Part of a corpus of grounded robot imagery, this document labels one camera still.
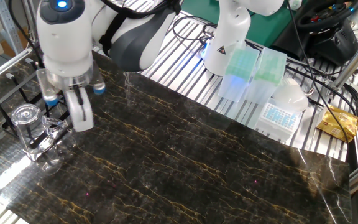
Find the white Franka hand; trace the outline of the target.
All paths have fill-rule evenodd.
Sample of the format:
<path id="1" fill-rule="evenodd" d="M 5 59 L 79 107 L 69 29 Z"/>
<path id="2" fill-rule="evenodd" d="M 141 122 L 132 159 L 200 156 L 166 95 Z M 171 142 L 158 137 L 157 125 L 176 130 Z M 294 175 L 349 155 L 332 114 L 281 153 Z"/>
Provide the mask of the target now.
<path id="1" fill-rule="evenodd" d="M 80 98 L 74 91 L 64 91 L 71 122 L 76 132 L 83 132 L 94 126 L 91 103 L 84 88 L 79 88 Z"/>

